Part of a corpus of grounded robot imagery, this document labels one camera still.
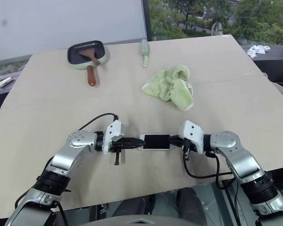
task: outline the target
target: beige tabletop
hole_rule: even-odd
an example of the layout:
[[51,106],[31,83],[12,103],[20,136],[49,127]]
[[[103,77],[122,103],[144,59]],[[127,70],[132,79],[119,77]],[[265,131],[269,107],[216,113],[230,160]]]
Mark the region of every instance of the beige tabletop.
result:
[[[33,55],[0,109],[0,218],[35,183],[67,136],[95,116],[112,112],[125,135],[177,134],[184,120],[207,133],[231,130],[265,170],[283,167],[283,96],[230,35],[150,42],[143,68],[140,43],[106,46],[108,62],[96,69],[98,84],[67,62],[67,50]],[[191,71],[194,106],[178,111],[145,95],[142,85],[158,70],[185,64]],[[112,117],[88,126],[105,131]],[[221,171],[228,171],[221,159]],[[125,150],[88,154],[64,193],[65,209],[112,202],[213,181],[188,177],[182,151]],[[215,173],[214,159],[191,154],[191,172]]]

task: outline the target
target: white phone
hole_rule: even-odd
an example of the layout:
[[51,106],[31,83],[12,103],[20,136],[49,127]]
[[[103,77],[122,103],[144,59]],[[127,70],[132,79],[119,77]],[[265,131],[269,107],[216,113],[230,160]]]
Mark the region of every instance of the white phone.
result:
[[146,144],[139,147],[140,150],[147,151],[172,151],[175,146],[169,143],[169,138],[172,136],[168,133],[143,133],[140,139]]

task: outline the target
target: phone screen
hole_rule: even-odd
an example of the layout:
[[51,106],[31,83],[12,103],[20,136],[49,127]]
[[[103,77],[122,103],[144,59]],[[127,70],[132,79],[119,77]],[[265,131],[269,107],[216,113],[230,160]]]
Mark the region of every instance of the phone screen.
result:
[[170,135],[145,135],[143,149],[170,149]]

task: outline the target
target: green towel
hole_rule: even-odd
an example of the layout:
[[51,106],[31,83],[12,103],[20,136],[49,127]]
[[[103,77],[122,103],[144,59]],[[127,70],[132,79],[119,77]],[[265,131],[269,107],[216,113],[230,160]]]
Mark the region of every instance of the green towel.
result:
[[142,87],[142,91],[164,101],[171,100],[179,110],[187,111],[194,103],[192,86],[185,82],[189,79],[189,68],[185,65],[176,65],[153,75]]

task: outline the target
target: black cable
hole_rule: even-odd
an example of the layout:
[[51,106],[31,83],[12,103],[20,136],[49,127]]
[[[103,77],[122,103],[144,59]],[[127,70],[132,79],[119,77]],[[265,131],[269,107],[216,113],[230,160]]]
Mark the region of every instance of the black cable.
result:
[[219,159],[218,159],[218,156],[217,156],[217,155],[215,155],[215,158],[216,158],[216,162],[217,162],[217,172],[216,172],[216,181],[215,181],[216,187],[219,188],[220,190],[224,190],[224,189],[226,189],[226,188],[228,188],[229,186],[232,185],[232,183],[234,182],[235,178],[232,178],[232,179],[228,182],[227,185],[225,185],[225,186],[223,186],[223,187],[220,186],[220,184],[219,184],[220,162],[219,162]]
[[[51,158],[47,161],[47,163],[46,163],[46,165],[44,166],[44,169],[43,169],[43,171],[42,171],[42,174],[44,173],[46,167],[48,166],[48,164],[50,163],[50,161],[51,161],[52,159],[53,159],[53,157],[51,157]],[[20,200],[23,199],[24,196],[26,196],[26,194],[27,194],[28,191],[29,191],[29,189],[28,189],[26,192],[24,192],[24,193],[15,201],[15,209],[18,207],[18,204],[19,204]]]
[[235,204],[235,211],[236,211],[236,215],[237,215],[237,224],[238,224],[238,226],[241,226],[240,217],[239,217],[239,210],[238,210],[238,203],[237,203],[238,191],[239,191],[239,183],[237,182],[237,189],[236,189],[234,204]]
[[97,117],[95,117],[94,119],[92,119],[91,121],[89,121],[88,123],[86,123],[85,125],[83,125],[81,128],[79,128],[79,130],[82,130],[84,129],[86,126],[88,126],[90,123],[94,122],[95,120],[97,120],[98,118],[100,117],[103,117],[105,115],[112,115],[114,117],[113,121],[117,120],[118,119],[118,116],[116,114],[113,114],[113,113],[105,113],[105,114],[101,114]]
[[64,213],[64,210],[63,210],[63,208],[62,208],[62,206],[61,206],[61,203],[59,203],[59,202],[58,202],[58,208],[59,208],[59,210],[60,210],[60,212],[61,212],[61,216],[62,216],[62,218],[63,218],[64,225],[65,225],[65,226],[69,226],[69,224],[68,224],[68,222],[67,222],[66,215],[65,215],[65,213]]
[[[206,176],[196,176],[196,175],[193,175],[189,172],[188,170],[188,167],[187,167],[187,163],[186,163],[186,160],[185,160],[185,156],[184,156],[184,152],[183,152],[183,165],[184,165],[184,168],[185,168],[185,171],[187,172],[187,174],[192,177],[192,178],[195,178],[195,179],[207,179],[207,178],[214,178],[217,176],[217,174],[211,174],[211,175],[206,175]],[[230,175],[232,174],[232,172],[226,172],[226,173],[219,173],[218,175],[219,176],[223,176],[223,175]]]

